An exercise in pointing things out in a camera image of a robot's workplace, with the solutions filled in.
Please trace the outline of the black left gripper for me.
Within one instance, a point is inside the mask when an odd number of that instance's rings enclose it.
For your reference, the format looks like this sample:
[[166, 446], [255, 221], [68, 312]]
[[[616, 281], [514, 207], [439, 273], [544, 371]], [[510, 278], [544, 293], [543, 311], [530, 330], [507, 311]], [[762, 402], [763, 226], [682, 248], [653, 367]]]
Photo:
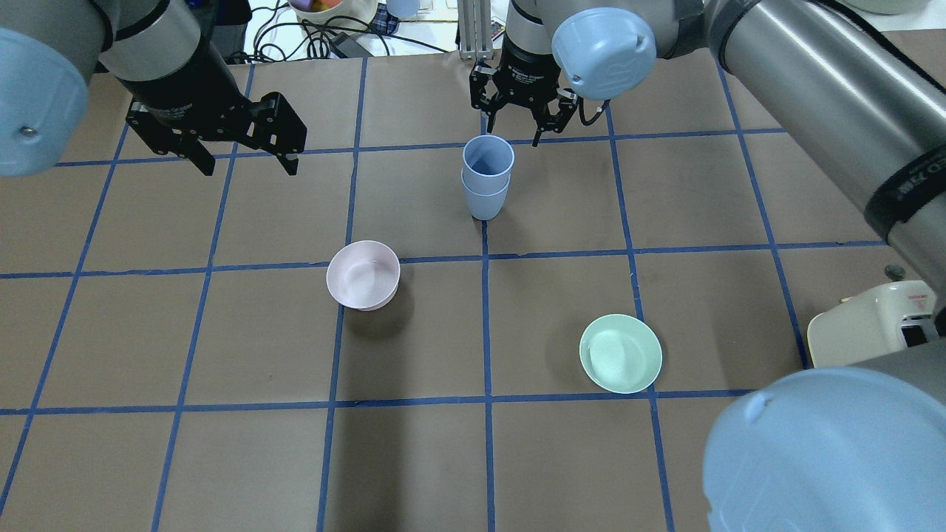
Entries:
[[288, 175], [298, 174], [307, 139], [303, 120], [281, 93], [245, 97], [213, 44], [199, 44], [172, 73], [124, 86], [133, 97], [129, 127], [155, 154], [186, 157], [212, 176], [216, 159], [205, 143], [239, 143], [277, 156]]

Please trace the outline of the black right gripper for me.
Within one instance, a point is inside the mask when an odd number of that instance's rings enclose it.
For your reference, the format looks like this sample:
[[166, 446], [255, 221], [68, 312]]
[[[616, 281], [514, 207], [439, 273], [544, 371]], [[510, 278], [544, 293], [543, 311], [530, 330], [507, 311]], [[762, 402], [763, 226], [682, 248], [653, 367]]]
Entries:
[[579, 97], [560, 86], [561, 73], [553, 55], [526, 51], [511, 41], [501, 47], [498, 65], [477, 61], [469, 74], [469, 93], [471, 106], [486, 121], [483, 131], [493, 134], [499, 111], [513, 105], [528, 110], [535, 121], [533, 147], [545, 132], [563, 132]]

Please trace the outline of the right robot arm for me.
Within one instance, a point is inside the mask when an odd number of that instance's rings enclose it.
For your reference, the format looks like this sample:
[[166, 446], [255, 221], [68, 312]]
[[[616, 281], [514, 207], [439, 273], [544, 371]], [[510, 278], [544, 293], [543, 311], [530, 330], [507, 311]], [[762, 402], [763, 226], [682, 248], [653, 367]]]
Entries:
[[703, 458], [713, 531], [944, 529], [944, 88], [837, 1], [513, 1], [471, 105], [558, 132], [705, 47], [927, 283], [933, 337], [730, 404]]

